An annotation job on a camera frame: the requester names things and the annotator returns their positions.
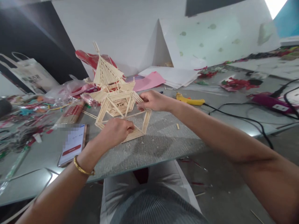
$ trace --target table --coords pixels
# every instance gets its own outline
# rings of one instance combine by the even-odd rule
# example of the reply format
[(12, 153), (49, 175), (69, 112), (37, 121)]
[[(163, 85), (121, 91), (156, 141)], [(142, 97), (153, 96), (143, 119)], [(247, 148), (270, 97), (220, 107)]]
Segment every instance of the table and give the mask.
[[(226, 73), (217, 74), (208, 80), (208, 82), (210, 85), (218, 85), (224, 78), (235, 75), (235, 78), (240, 79), (244, 77), (245, 73), (246, 72), (227, 71)], [(273, 92), (281, 87), (281, 84), (285, 83), (287, 83), (286, 80), (268, 77), (260, 88), (245, 92), (231, 93), (229, 97), (181, 89), (179, 92), (185, 94), (185, 97), (205, 99), (207, 104), (213, 107), (219, 107), (223, 103), (246, 102), (248, 101), (246, 95), (250, 93), (255, 93), (256, 91)], [(177, 91), (165, 90), (164, 86), (157, 87), (155, 90), (164, 91), (164, 94), (170, 97), (175, 97)], [(211, 110), (206, 106), (198, 108), (206, 113)], [(87, 109), (85, 107), (84, 110), (97, 115), (100, 108)], [(260, 121), (264, 125), (266, 134), (272, 134), (298, 125), (298, 123), (291, 118), (254, 105), (225, 106), (222, 110), (227, 113)], [(260, 127), (257, 126), (257, 124), (226, 116), (219, 112), (215, 112), (212, 115), (225, 123), (243, 130), (253, 137), (259, 137), (261, 135), (258, 130)], [(78, 123), (89, 124), (87, 141), (100, 132), (100, 129), (94, 125), (95, 119), (83, 113), (80, 115)], [(57, 163), (62, 152), (62, 143), (65, 140), (66, 133), (66, 131), (58, 129), (51, 134), (44, 134), (42, 137), (43, 142), (40, 144), (34, 143), (32, 145), (31, 150), (28, 152), (15, 175), (24, 174), (43, 167), (60, 173), (63, 169), (58, 168)], [(202, 140), (172, 114), (153, 111), (147, 134), (108, 151), (96, 165), (96, 175), (89, 177), (88, 182), (121, 174), (129, 170), (140, 169), (159, 162), (185, 157), (194, 153), (205, 152), (207, 150), (209, 150), (209, 148)], [(0, 162), (0, 170), (3, 166), (3, 162)], [(35, 197), (49, 178), (50, 175), (45, 170), (40, 170), (10, 182), (4, 193), (0, 196), (0, 206)]]

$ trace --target purple power strip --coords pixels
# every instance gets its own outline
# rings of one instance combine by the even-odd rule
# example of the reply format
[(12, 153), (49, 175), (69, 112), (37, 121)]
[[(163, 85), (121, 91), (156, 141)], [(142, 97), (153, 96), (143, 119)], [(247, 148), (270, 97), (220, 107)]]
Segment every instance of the purple power strip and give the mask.
[(289, 107), (289, 105), (281, 101), (277, 98), (270, 97), (271, 93), (261, 93), (258, 95), (255, 95), (251, 100), (257, 104), (260, 104), (262, 106), (268, 107), (271, 110), (274, 110), (276, 112), (282, 113), (282, 114), (293, 114), (293, 110)]

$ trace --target blue wall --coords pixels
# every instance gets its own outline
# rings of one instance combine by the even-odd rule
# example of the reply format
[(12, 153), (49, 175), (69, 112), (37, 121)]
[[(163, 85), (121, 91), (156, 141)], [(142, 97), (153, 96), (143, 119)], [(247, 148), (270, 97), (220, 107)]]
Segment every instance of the blue wall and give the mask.
[(288, 0), (274, 18), (281, 38), (299, 35), (299, 0)]

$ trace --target striped cloth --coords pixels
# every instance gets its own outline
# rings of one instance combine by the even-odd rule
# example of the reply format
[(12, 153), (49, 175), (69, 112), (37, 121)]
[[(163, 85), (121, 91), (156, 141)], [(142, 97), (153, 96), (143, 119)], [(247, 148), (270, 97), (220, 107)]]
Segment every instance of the striped cloth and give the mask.
[(161, 185), (141, 185), (119, 204), (112, 224), (208, 223), (179, 194)]

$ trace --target gray pants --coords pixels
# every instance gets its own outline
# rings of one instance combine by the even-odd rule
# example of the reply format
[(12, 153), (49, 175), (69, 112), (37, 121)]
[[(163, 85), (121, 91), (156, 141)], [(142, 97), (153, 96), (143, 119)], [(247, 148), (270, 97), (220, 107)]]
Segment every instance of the gray pants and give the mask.
[[(196, 197), (176, 160), (149, 167), (148, 183), (159, 183), (178, 193), (200, 213)], [(139, 186), (133, 172), (104, 180), (100, 224), (109, 224), (120, 200)]]

